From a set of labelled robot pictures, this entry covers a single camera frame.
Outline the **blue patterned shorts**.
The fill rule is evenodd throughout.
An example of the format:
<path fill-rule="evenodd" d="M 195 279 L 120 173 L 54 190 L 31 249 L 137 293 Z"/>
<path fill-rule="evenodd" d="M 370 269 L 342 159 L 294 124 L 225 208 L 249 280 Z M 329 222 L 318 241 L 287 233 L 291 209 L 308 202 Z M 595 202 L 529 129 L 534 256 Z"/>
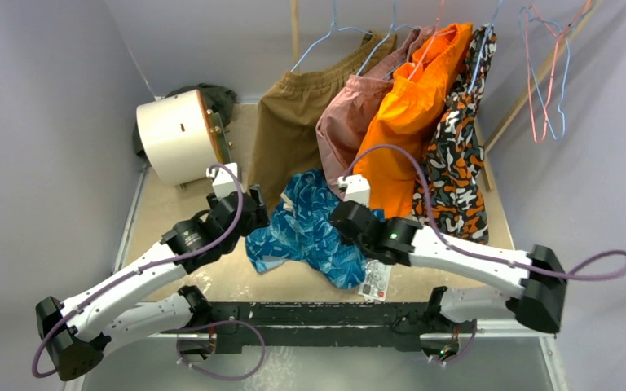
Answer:
<path fill-rule="evenodd" d="M 245 239 L 254 269 L 265 273 L 286 261 L 302 261 L 340 289 L 358 287 L 366 278 L 368 259 L 342 243 L 329 218 L 341 200 L 330 190 L 321 169 L 295 174 L 270 217 L 270 225 Z"/>

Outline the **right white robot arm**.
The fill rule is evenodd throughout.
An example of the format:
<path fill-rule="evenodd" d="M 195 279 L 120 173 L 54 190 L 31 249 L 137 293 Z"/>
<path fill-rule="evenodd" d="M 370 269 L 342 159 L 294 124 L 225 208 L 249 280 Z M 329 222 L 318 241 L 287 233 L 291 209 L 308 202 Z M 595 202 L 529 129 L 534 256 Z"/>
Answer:
<path fill-rule="evenodd" d="M 329 221 L 344 244 L 375 261 L 443 270 L 480 283 L 431 293 L 425 320 L 437 332 L 454 323 L 498 318 L 514 319 L 536 332 L 561 329 L 567 278 L 551 248 L 536 245 L 526 252 L 443 237 L 406 218 L 382 221 L 354 201 L 340 203 Z"/>

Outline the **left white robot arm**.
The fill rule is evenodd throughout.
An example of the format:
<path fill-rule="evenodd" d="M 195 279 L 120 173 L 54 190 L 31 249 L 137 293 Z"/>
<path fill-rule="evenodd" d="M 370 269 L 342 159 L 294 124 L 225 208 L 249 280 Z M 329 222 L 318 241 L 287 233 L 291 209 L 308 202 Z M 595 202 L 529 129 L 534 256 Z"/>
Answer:
<path fill-rule="evenodd" d="M 207 209 L 177 222 L 135 263 L 74 297 L 47 297 L 36 305 L 42 341 L 31 363 L 34 377 L 74 380 L 115 350 L 146 336 L 214 332 L 242 324 L 235 314 L 215 310 L 196 286 L 183 286 L 161 301 L 140 305 L 158 288 L 231 253 L 241 237 L 269 223 L 257 185 L 224 197 L 210 193 L 207 200 Z"/>

